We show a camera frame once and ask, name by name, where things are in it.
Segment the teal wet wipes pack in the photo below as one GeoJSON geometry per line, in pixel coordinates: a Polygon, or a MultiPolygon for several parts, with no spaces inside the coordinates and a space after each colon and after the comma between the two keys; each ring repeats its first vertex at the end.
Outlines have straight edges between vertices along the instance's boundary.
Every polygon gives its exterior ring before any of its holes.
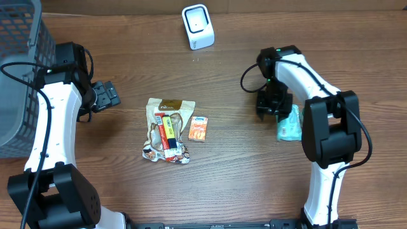
{"type": "Polygon", "coordinates": [[[292,105],[289,116],[277,122],[278,141],[301,141],[303,115],[297,105],[292,105]]]}

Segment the brown snack pouch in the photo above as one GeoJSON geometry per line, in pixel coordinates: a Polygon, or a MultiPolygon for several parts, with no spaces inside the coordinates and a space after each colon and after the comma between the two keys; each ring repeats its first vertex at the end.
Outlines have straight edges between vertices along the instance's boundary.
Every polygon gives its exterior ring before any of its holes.
{"type": "Polygon", "coordinates": [[[152,162],[165,160],[162,141],[158,125],[156,124],[155,113],[165,113],[169,115],[174,129],[177,150],[176,157],[172,163],[187,164],[190,162],[190,154],[182,140],[182,134],[186,124],[191,118],[195,109],[194,101],[182,101],[171,99],[150,98],[146,105],[146,118],[148,123],[147,140],[142,149],[142,156],[152,162]]]}

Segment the yellow highlighter pen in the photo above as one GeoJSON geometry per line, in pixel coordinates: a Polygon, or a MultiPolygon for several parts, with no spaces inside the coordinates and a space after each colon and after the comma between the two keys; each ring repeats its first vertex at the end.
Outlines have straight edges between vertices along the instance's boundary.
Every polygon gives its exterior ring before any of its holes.
{"type": "Polygon", "coordinates": [[[176,137],[175,137],[174,129],[172,126],[171,118],[168,115],[164,115],[162,117],[162,120],[163,120],[163,125],[164,125],[164,129],[165,129],[167,142],[169,144],[169,148],[176,149],[177,148],[176,137]]]}

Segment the orange Kleenex tissue pack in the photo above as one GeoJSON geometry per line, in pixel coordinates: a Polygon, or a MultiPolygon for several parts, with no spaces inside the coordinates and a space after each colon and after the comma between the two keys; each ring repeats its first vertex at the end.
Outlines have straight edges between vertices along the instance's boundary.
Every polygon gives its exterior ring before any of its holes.
{"type": "Polygon", "coordinates": [[[191,119],[188,139],[191,141],[204,142],[206,139],[208,117],[193,116],[191,119]]]}

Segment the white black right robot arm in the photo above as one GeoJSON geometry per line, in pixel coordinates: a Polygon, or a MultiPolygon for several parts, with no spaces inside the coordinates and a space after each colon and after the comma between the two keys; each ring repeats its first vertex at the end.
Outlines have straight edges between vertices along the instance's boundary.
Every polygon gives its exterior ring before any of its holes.
{"type": "Polygon", "coordinates": [[[256,59],[266,83],[258,90],[256,113],[288,119],[293,99],[303,103],[301,144],[311,161],[308,198],[294,228],[357,228],[338,216],[341,183],[361,149],[359,101],[321,78],[294,45],[262,49],[256,59]]]}

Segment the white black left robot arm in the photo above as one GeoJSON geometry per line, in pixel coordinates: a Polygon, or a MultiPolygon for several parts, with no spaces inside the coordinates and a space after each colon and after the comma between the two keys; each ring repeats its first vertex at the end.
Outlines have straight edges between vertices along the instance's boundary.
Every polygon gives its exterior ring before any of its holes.
{"type": "Polygon", "coordinates": [[[100,203],[93,185],[76,167],[76,123],[120,104],[111,81],[92,82],[92,59],[83,46],[56,45],[57,61],[38,64],[30,88],[39,117],[34,145],[22,174],[8,180],[8,193],[22,215],[21,228],[130,228],[131,220],[100,203]]]}

